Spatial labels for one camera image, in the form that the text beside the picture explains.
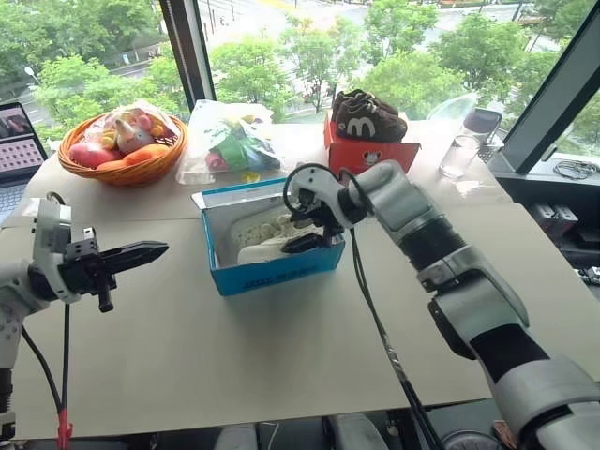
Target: clear glass cup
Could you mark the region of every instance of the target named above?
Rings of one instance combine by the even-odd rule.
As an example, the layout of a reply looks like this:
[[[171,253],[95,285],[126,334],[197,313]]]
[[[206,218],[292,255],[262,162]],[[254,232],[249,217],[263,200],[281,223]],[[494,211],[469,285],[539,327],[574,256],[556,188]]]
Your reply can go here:
[[[474,136],[456,136],[440,163],[440,172],[448,178],[461,177],[477,155],[480,146],[481,143]]]

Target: road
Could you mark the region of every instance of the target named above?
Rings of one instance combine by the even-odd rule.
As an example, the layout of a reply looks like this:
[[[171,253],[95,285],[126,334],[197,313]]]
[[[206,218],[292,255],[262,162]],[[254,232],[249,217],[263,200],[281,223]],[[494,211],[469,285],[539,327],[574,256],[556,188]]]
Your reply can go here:
[[[337,2],[332,5],[323,0],[198,0],[201,12],[202,28],[205,32],[207,46],[213,48],[222,42],[238,41],[244,35],[263,33],[265,36],[277,38],[286,26],[286,15],[296,13],[310,17],[322,28],[333,24],[336,16],[350,19],[364,29],[364,21],[368,7],[357,4]],[[482,13],[498,22],[512,19],[518,5],[488,5]],[[214,22],[211,24],[209,10],[214,11]],[[439,19],[434,28],[426,31],[425,42],[419,46],[425,51],[428,44],[440,38],[446,31],[458,27],[465,16],[476,13],[479,7],[460,7],[439,10]],[[534,51],[558,50],[550,39],[540,37]],[[113,73],[124,77],[143,78],[147,63],[121,67]],[[33,93],[25,91],[19,97],[34,125],[52,123],[46,110],[39,106]]]

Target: cardboard box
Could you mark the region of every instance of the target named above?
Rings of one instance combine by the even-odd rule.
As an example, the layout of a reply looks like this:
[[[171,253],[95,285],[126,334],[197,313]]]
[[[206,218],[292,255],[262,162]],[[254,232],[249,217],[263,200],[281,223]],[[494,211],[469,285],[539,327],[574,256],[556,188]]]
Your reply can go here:
[[[354,174],[359,174],[373,164],[386,159],[395,159],[404,172],[408,172],[421,148],[418,142],[370,142],[340,138],[336,134],[338,124],[331,120],[331,111],[325,116],[324,126],[325,152],[327,152],[329,168],[334,173],[339,173],[339,170],[344,167]]]
[[[282,197],[284,182],[285,178],[280,178],[192,195],[192,200],[202,211],[210,271],[221,295],[243,293],[334,270],[338,266],[345,246],[341,236],[336,237],[334,245],[329,248],[314,248],[269,262],[244,265],[233,262],[233,255],[228,249],[232,225],[270,209],[281,208],[281,212],[285,212]]]

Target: fruit basket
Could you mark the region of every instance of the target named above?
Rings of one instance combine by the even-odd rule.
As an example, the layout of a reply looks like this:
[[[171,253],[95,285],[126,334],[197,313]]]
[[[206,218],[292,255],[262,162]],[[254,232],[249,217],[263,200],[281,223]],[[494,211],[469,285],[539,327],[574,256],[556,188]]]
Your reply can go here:
[[[169,151],[164,155],[118,169],[96,170],[84,167],[69,157],[69,148],[71,145],[82,141],[88,127],[103,115],[101,114],[98,117],[80,123],[67,133],[63,141],[61,141],[58,149],[58,159],[61,165],[69,172],[83,178],[93,178],[115,186],[143,185],[163,177],[175,164],[177,159],[179,159],[182,151],[188,144],[188,127],[176,117],[170,116],[171,120],[179,128],[180,133],[179,137],[156,138],[156,143],[162,143],[169,147]]]

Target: robotic arm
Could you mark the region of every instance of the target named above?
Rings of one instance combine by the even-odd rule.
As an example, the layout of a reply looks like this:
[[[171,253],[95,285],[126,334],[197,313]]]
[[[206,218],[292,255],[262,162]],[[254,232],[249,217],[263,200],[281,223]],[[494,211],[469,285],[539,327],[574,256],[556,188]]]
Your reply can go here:
[[[397,162],[376,164],[353,181],[345,187],[318,165],[296,169],[288,178],[300,203],[294,212],[334,231],[378,219],[433,293],[428,310],[452,351],[481,364],[519,448],[599,448],[600,388],[534,340],[525,306],[484,255]]]
[[[17,359],[23,319],[60,299],[74,303],[84,293],[97,295],[99,309],[113,309],[114,274],[150,263],[169,246],[141,241],[100,251],[94,229],[72,242],[70,207],[41,200],[37,213],[33,262],[0,265],[0,442],[15,435],[11,411],[11,373]]]

